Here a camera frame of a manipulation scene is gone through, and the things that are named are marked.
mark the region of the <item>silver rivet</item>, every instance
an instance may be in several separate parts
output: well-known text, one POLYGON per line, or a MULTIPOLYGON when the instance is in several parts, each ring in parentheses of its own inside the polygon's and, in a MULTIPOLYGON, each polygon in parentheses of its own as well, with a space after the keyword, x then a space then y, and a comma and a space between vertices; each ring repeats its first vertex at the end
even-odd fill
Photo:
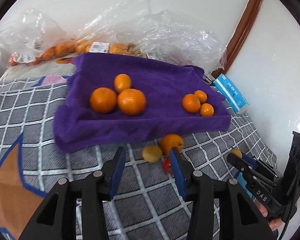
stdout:
POLYGON ((58 180, 58 183, 59 183, 60 185, 66 184, 66 182, 67 182, 67 179, 66 179, 66 178, 61 178, 61 179, 58 180))
POLYGON ((194 172, 193 172, 193 175, 196 176, 196 177, 201 177, 202 174, 203 174, 203 173, 202 173, 201 171, 194 171, 194 172))
POLYGON ((238 183, 238 181, 236 179, 229 179, 229 183, 232 184, 232 185, 236 185, 238 183))
POLYGON ((100 177, 100 176, 102 176, 102 171, 95 171, 95 172, 93 173, 93 176, 95 176, 95 177, 100 177))

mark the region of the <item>blue tissue pack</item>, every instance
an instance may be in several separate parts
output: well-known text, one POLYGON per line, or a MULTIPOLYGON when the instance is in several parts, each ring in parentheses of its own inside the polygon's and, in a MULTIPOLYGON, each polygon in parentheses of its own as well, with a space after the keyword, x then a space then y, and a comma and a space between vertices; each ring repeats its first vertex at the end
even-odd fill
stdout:
POLYGON ((247 100, 226 75, 220 74, 213 84, 225 96, 236 114, 242 114, 247 110, 249 106, 247 100))

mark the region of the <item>checkered tablecloth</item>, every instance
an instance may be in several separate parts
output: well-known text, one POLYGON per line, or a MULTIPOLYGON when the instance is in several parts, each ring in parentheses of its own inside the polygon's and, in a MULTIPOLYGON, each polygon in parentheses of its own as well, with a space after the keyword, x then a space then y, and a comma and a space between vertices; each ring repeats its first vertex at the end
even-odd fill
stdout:
MULTIPOLYGON (((67 93, 65 83, 37 86, 38 79, 0 82, 0 160, 16 138, 23 133, 22 170, 25 181, 48 192, 59 178, 70 181, 86 177, 112 159, 123 146, 127 159, 118 195, 104 203, 110 239, 185 239, 192 203, 179 196, 174 179, 162 168, 162 159, 147 163, 141 156, 146 145, 157 145, 160 139, 140 144, 97 145, 71 154, 61 154, 54 147, 52 125, 57 107, 67 93)), ((231 112, 228 131, 184 135, 182 154, 196 170, 213 179, 227 180, 237 172, 226 162, 229 151, 237 147, 276 166, 276 156, 265 146, 247 114, 231 112)), ((82 239, 81 202, 77 207, 77 239, 82 239)), ((219 204, 215 200, 214 238, 219 233, 219 204)))

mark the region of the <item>clear plastic bag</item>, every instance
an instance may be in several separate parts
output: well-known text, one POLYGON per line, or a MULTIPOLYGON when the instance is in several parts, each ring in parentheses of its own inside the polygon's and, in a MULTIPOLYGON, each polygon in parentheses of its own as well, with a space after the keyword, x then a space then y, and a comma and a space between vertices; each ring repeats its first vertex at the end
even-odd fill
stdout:
POLYGON ((186 24, 168 10, 154 14, 154 0, 131 0, 106 10, 77 33, 78 54, 93 42, 109 43, 109 53, 148 57, 177 65, 197 65, 211 73, 223 68, 225 48, 216 35, 186 24))
POLYGON ((62 57, 76 51, 74 39, 67 40, 66 32, 48 15, 30 9, 0 31, 0 47, 11 54, 9 65, 62 57))

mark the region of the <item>purple towel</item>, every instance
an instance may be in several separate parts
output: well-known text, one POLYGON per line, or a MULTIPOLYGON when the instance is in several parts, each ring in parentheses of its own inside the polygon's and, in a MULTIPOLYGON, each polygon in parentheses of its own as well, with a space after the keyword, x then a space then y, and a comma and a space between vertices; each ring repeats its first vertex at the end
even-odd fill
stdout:
POLYGON ((106 53, 85 53, 73 62, 77 70, 67 81, 65 104, 54 118, 55 145, 60 152, 229 128, 231 116, 221 103, 225 98, 202 80, 201 68, 106 53), (119 109, 110 114, 94 112, 89 106, 91 93, 99 87, 114 90, 114 78, 120 73, 129 75, 132 88, 145 94, 145 110, 138 116, 127 116, 119 109), (183 109, 182 98, 196 90, 206 92, 214 116, 201 117, 183 109))

